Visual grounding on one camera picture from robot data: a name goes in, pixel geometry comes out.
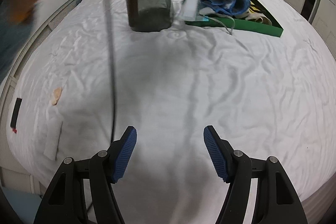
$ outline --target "black cable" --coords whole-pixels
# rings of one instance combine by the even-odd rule
[[[103,0],[104,4],[104,12],[105,12],[105,22],[106,22],[106,32],[107,32],[107,41],[109,48],[109,62],[110,62],[110,85],[111,85],[111,96],[112,96],[112,130],[111,130],[111,140],[110,143],[114,140],[114,133],[116,130],[116,119],[117,119],[117,88],[116,88],[116,76],[115,76],[115,61],[114,61],[114,44],[113,44],[113,22],[112,22],[112,14],[111,14],[111,1]],[[93,206],[93,202],[90,203],[88,208],[86,209],[86,213],[88,213]]]

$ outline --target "blue gripper pad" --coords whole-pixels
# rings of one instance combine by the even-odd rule
[[[135,128],[133,128],[128,134],[117,158],[115,159],[114,172],[112,174],[112,181],[114,183],[116,183],[120,178],[123,177],[136,142],[137,131]]]
[[[217,175],[223,179],[225,182],[228,178],[228,173],[226,171],[226,160],[218,148],[218,145],[212,136],[210,130],[206,127],[203,132],[204,143],[209,152],[210,158],[212,160],[213,166],[217,172]]]

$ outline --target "wrinkled white fabric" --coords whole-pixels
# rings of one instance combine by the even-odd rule
[[[115,137],[128,125],[138,132],[124,178],[113,186],[126,223],[215,223],[228,185],[204,145],[209,124],[250,157],[278,157],[301,200],[336,172],[335,60],[290,5],[259,1],[283,27],[281,38],[176,24],[132,32],[125,0],[112,0]],[[177,12],[181,0],[173,2]],[[44,185],[65,157],[86,159],[109,147],[108,67],[102,0],[83,0],[25,66],[10,109],[21,97],[17,134],[9,116],[7,138]],[[62,96],[52,106],[59,86]],[[53,117],[63,121],[56,162],[43,155]],[[250,204],[246,223],[252,214]]]

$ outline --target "dark blue towel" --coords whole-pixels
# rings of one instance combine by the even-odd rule
[[[250,0],[200,0],[205,6],[212,8],[216,13],[236,16],[241,15],[250,7]]]

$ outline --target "green tray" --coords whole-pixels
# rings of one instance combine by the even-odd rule
[[[272,22],[272,26],[257,23],[254,21],[235,19],[235,22],[236,22],[235,30],[251,31],[251,32],[257,32],[257,33],[262,33],[262,34],[268,34],[273,37],[281,37],[281,34],[284,31],[284,29],[281,27],[279,22],[271,15],[271,13],[258,0],[251,0],[251,1]],[[233,25],[232,20],[229,18],[221,18],[221,17],[213,17],[213,18],[224,23],[227,28],[231,28]],[[198,26],[198,27],[223,27],[221,24],[213,20],[186,21],[185,23],[187,25]]]

